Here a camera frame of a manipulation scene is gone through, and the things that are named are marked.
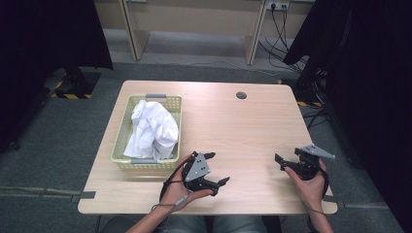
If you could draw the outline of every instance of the crumpled fabric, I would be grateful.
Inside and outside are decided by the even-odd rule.
[[[179,128],[172,115],[158,102],[140,100],[132,112],[133,132],[124,155],[168,159],[178,143]]]

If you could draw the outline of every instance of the yellow black tape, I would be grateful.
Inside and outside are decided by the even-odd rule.
[[[60,81],[57,83],[56,85],[56,89],[58,89],[61,84],[63,83],[63,81]],[[51,95],[51,97],[53,98],[63,98],[63,99],[89,99],[91,98],[91,94],[81,94],[81,93],[65,93],[65,94],[57,94],[57,93],[53,93]]]
[[[302,107],[322,107],[322,104],[319,102],[303,102],[303,101],[297,101],[298,106]]]
[[[51,95],[53,98],[63,98],[63,99],[89,99],[91,94],[56,94]]]

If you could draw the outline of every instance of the black curtain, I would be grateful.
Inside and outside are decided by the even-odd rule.
[[[66,67],[113,69],[94,2],[0,1],[0,151],[46,77]]]
[[[326,79],[326,108],[348,150],[412,232],[412,1],[317,0],[285,60],[302,55],[298,82]]]

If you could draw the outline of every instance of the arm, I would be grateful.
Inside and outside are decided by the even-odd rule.
[[[322,169],[326,170],[326,166],[322,162],[322,160],[320,160],[320,165]],[[319,172],[312,180],[303,181],[300,179],[299,175],[291,168],[286,167],[285,171],[293,180],[297,193],[306,206],[309,217],[312,221],[312,225],[315,227],[315,229],[322,233],[333,232],[333,229],[322,210],[322,196],[325,179],[322,176],[321,172]]]
[[[185,161],[189,156],[190,155],[182,158],[180,163]],[[210,189],[203,189],[195,192],[188,191],[182,183],[182,170],[183,167],[173,177],[172,183],[167,188],[160,203],[155,205],[154,208],[132,226],[127,233],[153,232],[157,226],[173,212],[180,211],[195,199],[213,194],[213,191]],[[185,195],[187,195],[188,198],[182,203],[175,205],[175,203]]]

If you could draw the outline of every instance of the hand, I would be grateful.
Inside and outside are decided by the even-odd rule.
[[[186,159],[188,159],[190,155],[185,156],[182,158],[179,162],[179,164],[182,164]],[[213,194],[213,191],[210,189],[202,189],[198,190],[195,192],[189,191],[184,185],[183,185],[183,178],[182,178],[182,171],[183,171],[184,166],[182,166],[176,175],[172,179],[172,183],[169,184],[167,190],[164,192],[163,197],[160,200],[160,206],[169,206],[169,205],[174,205],[179,199],[184,197],[185,195],[188,195],[188,198],[182,202],[181,204],[177,206],[172,206],[171,212],[178,212],[181,209],[183,209],[188,203],[191,201],[202,198],[205,196],[209,196]]]
[[[319,164],[321,168],[326,171],[326,166],[321,159],[319,160]],[[312,210],[321,212],[325,183],[325,178],[322,173],[318,172],[318,174],[312,180],[303,181],[292,168],[286,167],[285,171],[293,180],[297,193],[299,194],[299,197],[303,201],[305,206]]]

